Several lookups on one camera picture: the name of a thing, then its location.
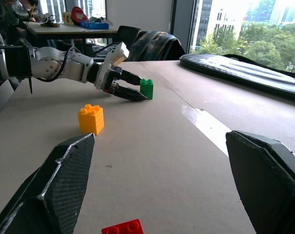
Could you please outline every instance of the table surface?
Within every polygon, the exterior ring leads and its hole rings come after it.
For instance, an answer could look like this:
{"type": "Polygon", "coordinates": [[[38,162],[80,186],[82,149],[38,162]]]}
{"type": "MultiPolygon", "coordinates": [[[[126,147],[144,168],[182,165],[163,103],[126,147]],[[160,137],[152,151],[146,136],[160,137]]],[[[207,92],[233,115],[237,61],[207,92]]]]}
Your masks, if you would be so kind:
{"type": "Polygon", "coordinates": [[[76,25],[60,23],[60,27],[42,27],[41,23],[29,22],[28,29],[35,34],[95,34],[95,33],[116,33],[114,29],[87,29],[76,25]]]}
{"type": "Polygon", "coordinates": [[[178,61],[122,67],[154,81],[153,100],[129,102],[66,79],[34,80],[30,94],[22,82],[0,114],[0,212],[58,143],[80,134],[77,112],[90,103],[104,108],[105,127],[74,233],[139,218],[147,234],[254,234],[228,156],[185,111],[206,111],[295,153],[295,103],[199,75],[178,61]]]}

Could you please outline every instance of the red lego brick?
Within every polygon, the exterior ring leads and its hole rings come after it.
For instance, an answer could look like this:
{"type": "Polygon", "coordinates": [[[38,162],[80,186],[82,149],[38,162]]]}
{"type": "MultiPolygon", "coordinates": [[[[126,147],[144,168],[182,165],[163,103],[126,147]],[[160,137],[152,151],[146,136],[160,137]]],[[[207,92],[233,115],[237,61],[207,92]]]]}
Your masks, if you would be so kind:
{"type": "Polygon", "coordinates": [[[102,234],[144,234],[140,220],[135,219],[102,229],[102,234]]]}

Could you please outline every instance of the red object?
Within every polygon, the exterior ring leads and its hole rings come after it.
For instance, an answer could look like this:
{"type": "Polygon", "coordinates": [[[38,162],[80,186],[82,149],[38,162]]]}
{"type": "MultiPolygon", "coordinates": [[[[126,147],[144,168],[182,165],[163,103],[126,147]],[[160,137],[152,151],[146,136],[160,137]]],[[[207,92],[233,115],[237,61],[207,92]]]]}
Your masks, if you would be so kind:
{"type": "Polygon", "coordinates": [[[140,220],[135,219],[102,229],[102,234],[144,234],[140,220]]]}
{"type": "Polygon", "coordinates": [[[78,6],[73,7],[73,9],[71,11],[71,19],[75,23],[80,23],[81,21],[88,20],[87,16],[84,14],[83,10],[81,8],[79,8],[78,6]]]}

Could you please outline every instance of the green lego brick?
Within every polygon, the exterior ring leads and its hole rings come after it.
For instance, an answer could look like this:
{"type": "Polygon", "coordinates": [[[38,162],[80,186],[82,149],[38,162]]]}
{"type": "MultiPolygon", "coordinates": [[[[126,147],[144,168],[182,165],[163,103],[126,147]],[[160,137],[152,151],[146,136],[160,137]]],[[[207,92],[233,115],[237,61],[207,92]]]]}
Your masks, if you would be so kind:
{"type": "Polygon", "coordinates": [[[153,99],[153,81],[142,79],[140,81],[140,92],[148,99],[153,99]]]}

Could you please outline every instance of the blue tray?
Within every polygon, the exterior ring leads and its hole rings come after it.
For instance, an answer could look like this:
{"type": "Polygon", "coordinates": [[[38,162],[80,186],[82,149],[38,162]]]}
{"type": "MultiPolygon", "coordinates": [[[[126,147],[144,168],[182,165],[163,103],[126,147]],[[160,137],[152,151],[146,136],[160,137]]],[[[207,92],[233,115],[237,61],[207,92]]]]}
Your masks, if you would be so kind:
{"type": "Polygon", "coordinates": [[[92,22],[80,22],[80,26],[89,29],[109,29],[108,23],[92,23],[92,22]]]}

